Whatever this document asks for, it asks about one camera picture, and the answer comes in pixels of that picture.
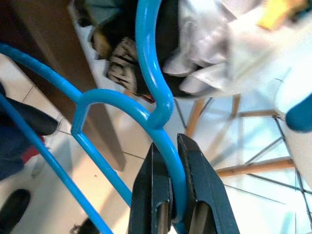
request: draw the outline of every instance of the blue object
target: blue object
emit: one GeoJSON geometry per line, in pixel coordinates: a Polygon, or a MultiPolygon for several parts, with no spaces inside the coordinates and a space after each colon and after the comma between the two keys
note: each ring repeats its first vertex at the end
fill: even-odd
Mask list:
{"type": "MultiPolygon", "coordinates": [[[[46,65],[3,43],[0,43],[0,53],[9,56],[16,62],[21,63],[41,75],[77,104],[77,110],[75,112],[71,130],[73,137],[105,174],[107,179],[111,182],[128,205],[131,204],[130,190],[82,132],[82,126],[90,105],[99,102],[107,103],[120,108],[135,119],[151,136],[155,145],[159,149],[164,162],[166,163],[172,179],[174,191],[175,227],[177,227],[179,233],[184,233],[182,221],[187,203],[185,173],[176,148],[167,133],[163,130],[164,124],[166,124],[172,114],[174,103],[172,93],[162,76],[156,56],[155,31],[160,3],[161,0],[139,0],[136,16],[138,59],[144,79],[157,104],[156,109],[152,113],[149,113],[144,107],[131,98],[115,91],[97,89],[90,90],[83,94],[65,78],[46,65]]],[[[3,95],[0,95],[0,105],[26,135],[30,142],[36,146],[37,150],[60,177],[62,182],[83,207],[100,232],[103,234],[112,233],[89,201],[81,193],[79,188],[59,165],[51,153],[45,148],[44,144],[37,137],[34,131],[27,125],[27,123],[3,95]]]]}
{"type": "MultiPolygon", "coordinates": [[[[155,33],[160,4],[161,0],[139,0],[136,11],[136,49],[138,61],[144,80],[156,101],[156,109],[148,118],[147,127],[159,130],[170,119],[174,106],[173,95],[161,73],[156,54],[155,33]]],[[[145,130],[152,137],[148,129],[145,128],[145,130]]],[[[173,221],[181,222],[187,202],[186,179],[182,163],[176,149],[172,148],[170,152],[172,159],[170,161],[174,162],[174,164],[170,164],[170,161],[167,159],[169,155],[164,154],[163,151],[164,144],[154,142],[164,157],[169,174],[173,180],[176,205],[176,217],[173,221]]]]}
{"type": "Polygon", "coordinates": [[[55,173],[59,176],[64,185],[68,188],[68,190],[72,193],[75,199],[79,202],[85,212],[88,214],[92,222],[96,225],[96,227],[103,234],[112,234],[112,231],[102,220],[101,216],[97,213],[97,211],[93,208],[93,206],[89,203],[86,197],[79,190],[77,185],[72,181],[72,179],[68,176],[65,170],[61,167],[61,165],[56,161],[56,159],[52,156],[52,154],[47,150],[44,146],[40,138],[37,134],[28,126],[28,124],[23,120],[17,110],[8,102],[8,100],[0,94],[0,105],[7,112],[8,116],[12,118],[12,120],[16,123],[19,129],[26,135],[30,142],[32,142],[36,149],[41,153],[50,167],[55,171],[55,173]]]}
{"type": "Polygon", "coordinates": [[[286,113],[286,123],[294,131],[312,131],[312,94],[286,113]]]}

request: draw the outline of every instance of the shoe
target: shoe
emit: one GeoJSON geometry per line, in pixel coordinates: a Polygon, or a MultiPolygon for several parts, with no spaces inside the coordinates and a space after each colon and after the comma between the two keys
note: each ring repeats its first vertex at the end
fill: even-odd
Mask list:
{"type": "Polygon", "coordinates": [[[0,210],[0,234],[10,234],[25,213],[30,192],[18,189],[10,194],[0,210]]]}

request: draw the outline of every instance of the chair leg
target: chair leg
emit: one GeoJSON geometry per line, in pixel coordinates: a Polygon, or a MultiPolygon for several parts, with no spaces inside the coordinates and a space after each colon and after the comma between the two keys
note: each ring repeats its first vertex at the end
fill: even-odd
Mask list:
{"type": "Polygon", "coordinates": [[[232,114],[231,117],[234,118],[237,116],[239,104],[240,104],[240,94],[233,96],[233,104],[232,104],[232,114]]]}
{"type": "Polygon", "coordinates": [[[201,110],[204,107],[204,105],[205,105],[205,99],[204,98],[200,98],[194,103],[193,108],[192,108],[192,112],[191,112],[191,116],[189,118],[186,130],[184,132],[184,134],[187,135],[188,137],[193,136],[196,125],[197,125],[198,120],[199,120],[201,110]]]}
{"type": "Polygon", "coordinates": [[[275,171],[285,168],[294,168],[291,157],[275,158],[256,163],[247,163],[239,166],[227,167],[216,170],[220,177],[235,176],[249,173],[275,171]]]}
{"type": "Polygon", "coordinates": [[[278,113],[275,110],[263,110],[263,111],[246,111],[238,114],[240,117],[265,117],[265,116],[277,116],[278,113]]]}

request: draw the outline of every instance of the red fabric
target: red fabric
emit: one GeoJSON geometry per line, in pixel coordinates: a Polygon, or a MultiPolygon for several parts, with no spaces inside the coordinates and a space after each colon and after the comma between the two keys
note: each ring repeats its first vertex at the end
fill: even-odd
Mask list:
{"type": "MultiPolygon", "coordinates": [[[[44,143],[43,137],[39,136],[39,138],[44,143]]],[[[38,150],[34,146],[31,146],[23,153],[23,155],[20,158],[25,164],[26,162],[28,162],[29,159],[31,159],[31,157],[36,156],[38,154],[39,154],[38,150]]]]}

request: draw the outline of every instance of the pile of clothes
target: pile of clothes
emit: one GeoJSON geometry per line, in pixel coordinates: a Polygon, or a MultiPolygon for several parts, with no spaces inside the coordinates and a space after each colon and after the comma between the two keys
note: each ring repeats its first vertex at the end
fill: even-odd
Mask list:
{"type": "MultiPolygon", "coordinates": [[[[93,25],[98,58],[109,61],[104,75],[153,101],[137,59],[137,0],[75,0],[74,7],[82,27],[93,25]]],[[[310,9],[310,0],[163,1],[156,51],[173,95],[235,95],[282,77],[287,54],[312,38],[310,9]]]]}

